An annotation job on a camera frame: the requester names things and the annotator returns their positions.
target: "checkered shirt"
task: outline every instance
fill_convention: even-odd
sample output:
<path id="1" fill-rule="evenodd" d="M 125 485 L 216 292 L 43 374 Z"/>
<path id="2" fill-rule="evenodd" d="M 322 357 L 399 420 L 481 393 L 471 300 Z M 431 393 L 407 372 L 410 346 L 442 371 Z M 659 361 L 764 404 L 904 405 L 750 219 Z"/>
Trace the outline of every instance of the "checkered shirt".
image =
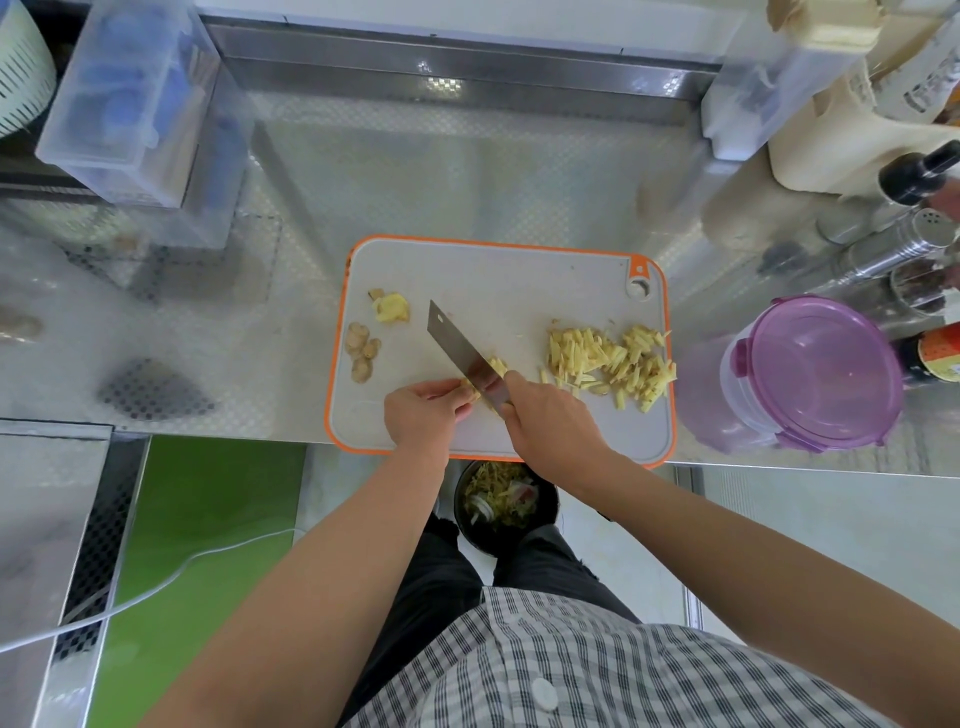
<path id="1" fill-rule="evenodd" d="M 487 588 L 484 603 L 447 627 L 347 728 L 621 725 L 895 724 L 750 647 L 674 624 L 633 624 L 574 599 Z"/>

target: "cutting board handle hole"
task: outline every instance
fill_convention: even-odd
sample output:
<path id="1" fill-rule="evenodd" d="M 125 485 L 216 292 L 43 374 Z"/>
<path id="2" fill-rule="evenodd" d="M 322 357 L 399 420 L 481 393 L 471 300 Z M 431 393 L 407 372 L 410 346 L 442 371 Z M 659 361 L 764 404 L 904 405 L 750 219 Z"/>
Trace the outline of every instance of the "cutting board handle hole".
<path id="1" fill-rule="evenodd" d="M 627 295 L 638 301 L 646 301 L 650 298 L 650 281 L 643 276 L 627 280 Z"/>

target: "white button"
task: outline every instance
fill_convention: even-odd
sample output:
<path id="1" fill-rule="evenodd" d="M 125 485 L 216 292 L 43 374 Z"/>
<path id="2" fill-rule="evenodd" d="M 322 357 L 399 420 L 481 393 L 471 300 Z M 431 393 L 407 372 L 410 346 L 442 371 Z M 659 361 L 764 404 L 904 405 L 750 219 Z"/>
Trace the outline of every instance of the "white button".
<path id="1" fill-rule="evenodd" d="M 555 711 L 560 705 L 560 698 L 557 696 L 557 689 L 550 685 L 549 681 L 538 677 L 531 686 L 534 693 L 534 702 L 538 707 L 545 711 Z"/>

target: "cutting board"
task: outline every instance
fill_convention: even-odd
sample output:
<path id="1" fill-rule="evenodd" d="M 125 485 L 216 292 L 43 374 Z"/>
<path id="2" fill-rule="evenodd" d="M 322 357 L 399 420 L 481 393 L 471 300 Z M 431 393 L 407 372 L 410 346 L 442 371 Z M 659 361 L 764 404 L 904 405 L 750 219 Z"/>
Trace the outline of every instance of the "cutting board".
<path id="1" fill-rule="evenodd" d="M 403 295 L 410 302 L 409 323 L 378 323 L 368 296 L 374 288 Z M 427 333 L 431 299 L 484 356 L 499 356 L 537 382 L 546 366 L 549 328 L 594 327 L 617 339 L 635 324 L 669 330 L 666 278 L 643 255 L 466 240 L 361 240 L 347 260 L 326 400 L 326 431 L 340 448 L 391 451 L 384 398 L 424 379 L 462 376 Z M 364 384 L 350 378 L 345 351 L 354 321 L 382 341 Z M 649 467 L 669 457 L 676 439 L 672 385 L 646 414 L 632 400 L 617 410 L 612 394 L 582 397 L 611 447 Z M 451 455 L 518 459 L 503 422 L 482 401 L 457 426 Z"/>

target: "knife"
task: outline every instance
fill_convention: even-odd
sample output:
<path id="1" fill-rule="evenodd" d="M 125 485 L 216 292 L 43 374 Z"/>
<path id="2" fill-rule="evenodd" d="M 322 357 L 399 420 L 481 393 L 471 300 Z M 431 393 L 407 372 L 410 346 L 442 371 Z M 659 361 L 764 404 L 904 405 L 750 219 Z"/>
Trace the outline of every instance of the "knife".
<path id="1" fill-rule="evenodd" d="M 430 302 L 426 330 L 457 365 L 457 369 L 463 372 L 470 384 L 476 387 L 496 413 L 503 417 L 500 406 L 510 401 L 507 383 L 433 301 Z"/>

